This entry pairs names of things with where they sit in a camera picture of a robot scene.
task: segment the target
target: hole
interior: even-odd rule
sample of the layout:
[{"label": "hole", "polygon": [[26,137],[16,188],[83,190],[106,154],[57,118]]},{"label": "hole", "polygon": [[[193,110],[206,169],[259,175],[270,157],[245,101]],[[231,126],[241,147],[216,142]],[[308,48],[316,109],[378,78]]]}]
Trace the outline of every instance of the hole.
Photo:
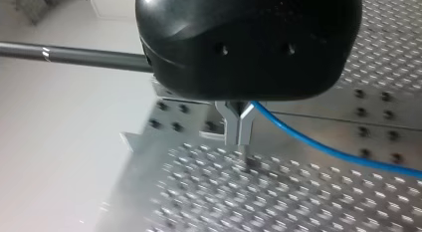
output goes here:
[{"label": "hole", "polygon": [[363,90],[355,90],[354,91],[354,95],[358,98],[358,99],[363,99],[365,98],[365,92]]},{"label": "hole", "polygon": [[391,94],[390,94],[390,93],[383,92],[383,93],[381,94],[381,99],[382,99],[384,102],[391,102],[391,101],[393,100],[393,97],[391,96]]},{"label": "hole", "polygon": [[215,53],[220,56],[227,56],[229,54],[229,48],[223,43],[218,43],[214,47]]},{"label": "hole", "polygon": [[395,115],[392,111],[384,111],[384,118],[385,119],[394,119]]},{"label": "hole", "polygon": [[369,129],[365,126],[360,126],[357,128],[358,130],[358,135],[360,137],[368,137],[369,136]]},{"label": "hole", "polygon": [[400,134],[395,130],[391,130],[387,133],[387,137],[390,141],[396,141],[400,138]]},{"label": "hole", "polygon": [[284,55],[291,56],[295,54],[296,47],[292,44],[286,43],[281,46],[280,50]]},{"label": "hole", "polygon": [[360,157],[362,158],[369,158],[370,157],[370,151],[366,148],[361,149],[359,152]]},{"label": "hole", "polygon": [[401,164],[403,162],[403,156],[399,153],[391,154],[391,160],[394,164]]}]

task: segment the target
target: diamond plate surface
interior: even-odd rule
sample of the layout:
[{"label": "diamond plate surface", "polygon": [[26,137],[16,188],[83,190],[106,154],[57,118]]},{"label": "diamond plate surface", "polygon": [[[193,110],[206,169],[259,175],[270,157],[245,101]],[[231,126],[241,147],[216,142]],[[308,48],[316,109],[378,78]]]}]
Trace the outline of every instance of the diamond plate surface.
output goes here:
[{"label": "diamond plate surface", "polygon": [[360,33],[339,87],[420,95],[422,0],[363,0]]},{"label": "diamond plate surface", "polygon": [[149,231],[422,231],[422,181],[184,144]]}]

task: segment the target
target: metal rod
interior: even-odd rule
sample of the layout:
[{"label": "metal rod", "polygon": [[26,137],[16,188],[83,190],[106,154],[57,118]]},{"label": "metal rod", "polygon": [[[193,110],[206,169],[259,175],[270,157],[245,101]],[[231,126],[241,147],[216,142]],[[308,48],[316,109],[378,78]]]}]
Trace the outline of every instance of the metal rod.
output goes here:
[{"label": "metal rod", "polygon": [[152,73],[144,55],[0,42],[0,57]]}]

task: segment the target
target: round hole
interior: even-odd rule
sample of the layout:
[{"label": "round hole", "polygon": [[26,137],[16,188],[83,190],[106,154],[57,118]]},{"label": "round hole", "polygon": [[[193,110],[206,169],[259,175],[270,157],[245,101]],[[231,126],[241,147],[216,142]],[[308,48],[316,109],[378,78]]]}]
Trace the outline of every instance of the round hole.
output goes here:
[{"label": "round hole", "polygon": [[360,154],[360,157],[362,157],[362,158],[369,158],[370,157],[370,150],[368,150],[366,148],[361,149],[359,154]]},{"label": "round hole", "polygon": [[215,45],[215,53],[217,53],[220,56],[226,56],[229,54],[229,48],[227,48],[226,45],[224,45],[223,43],[218,43]]},{"label": "round hole", "polygon": [[403,156],[399,153],[391,154],[391,160],[395,164],[401,164],[403,162]]},{"label": "round hole", "polygon": [[290,56],[296,52],[296,47],[292,44],[286,43],[281,46],[282,54]]}]

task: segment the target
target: cable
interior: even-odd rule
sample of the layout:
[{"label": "cable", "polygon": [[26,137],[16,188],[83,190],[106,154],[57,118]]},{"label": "cable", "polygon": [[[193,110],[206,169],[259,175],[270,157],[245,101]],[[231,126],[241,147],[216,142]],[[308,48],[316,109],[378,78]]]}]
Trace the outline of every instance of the cable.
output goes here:
[{"label": "cable", "polygon": [[298,132],[297,130],[289,127],[287,124],[285,124],[284,122],[282,122],[278,118],[276,118],[270,111],[268,111],[260,103],[258,103],[256,101],[252,101],[252,105],[263,116],[265,116],[268,120],[270,120],[273,124],[275,124],[278,128],[285,131],[290,136],[292,136],[292,137],[294,137],[298,140],[301,140],[302,142],[304,142],[304,143],[312,146],[313,148],[318,149],[318,150],[320,150],[320,151],[322,151],[322,152],[324,152],[328,155],[331,155],[331,156],[336,157],[336,158],[341,159],[341,160],[345,160],[345,161],[350,162],[350,163],[363,165],[363,166],[367,166],[367,167],[372,167],[374,169],[387,170],[387,171],[390,171],[390,172],[396,172],[396,173],[400,173],[400,174],[403,174],[403,175],[410,175],[410,176],[422,178],[422,171],[420,171],[420,170],[406,168],[406,167],[399,166],[399,165],[383,163],[383,162],[379,162],[379,161],[375,161],[375,160],[360,158],[360,157],[357,157],[357,156],[354,156],[354,155],[350,155],[350,154],[341,152],[341,151],[334,149],[334,148],[331,148],[327,145],[324,145],[324,144],[322,144],[322,143],[320,143],[320,142],[318,142],[318,141]]}]

